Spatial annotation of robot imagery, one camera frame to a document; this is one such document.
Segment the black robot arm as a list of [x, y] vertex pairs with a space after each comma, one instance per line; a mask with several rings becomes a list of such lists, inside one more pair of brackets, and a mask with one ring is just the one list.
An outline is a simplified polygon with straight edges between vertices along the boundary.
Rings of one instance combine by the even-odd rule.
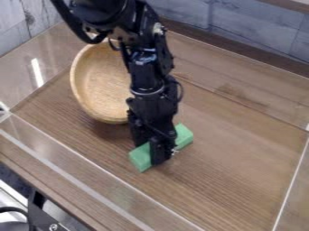
[[172, 75], [175, 56], [168, 28], [146, 0], [51, 0], [76, 35], [90, 44], [109, 41], [130, 73], [128, 98], [134, 143], [150, 145], [150, 161], [172, 158], [177, 147], [175, 116], [184, 86]]

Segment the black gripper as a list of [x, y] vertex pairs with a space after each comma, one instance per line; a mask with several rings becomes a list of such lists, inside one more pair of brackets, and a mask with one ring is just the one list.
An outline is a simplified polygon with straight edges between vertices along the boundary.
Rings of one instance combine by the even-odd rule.
[[184, 87], [175, 78], [168, 78], [164, 88], [149, 95], [129, 97], [130, 133], [134, 145], [150, 142], [152, 164], [160, 165], [172, 158], [177, 148], [179, 134], [173, 125], [179, 113]]

